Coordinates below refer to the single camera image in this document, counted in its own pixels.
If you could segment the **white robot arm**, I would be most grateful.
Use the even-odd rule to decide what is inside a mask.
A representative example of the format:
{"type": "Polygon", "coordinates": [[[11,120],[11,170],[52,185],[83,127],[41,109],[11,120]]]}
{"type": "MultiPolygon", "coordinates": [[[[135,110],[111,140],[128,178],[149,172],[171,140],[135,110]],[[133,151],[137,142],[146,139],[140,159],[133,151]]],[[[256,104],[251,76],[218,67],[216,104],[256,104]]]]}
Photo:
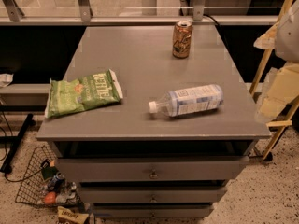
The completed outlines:
{"type": "Polygon", "coordinates": [[[267,123],[299,95],[299,1],[296,0],[279,22],[258,37],[253,46],[273,49],[275,55],[286,62],[282,68],[270,69],[258,98],[255,118],[267,123]]]}

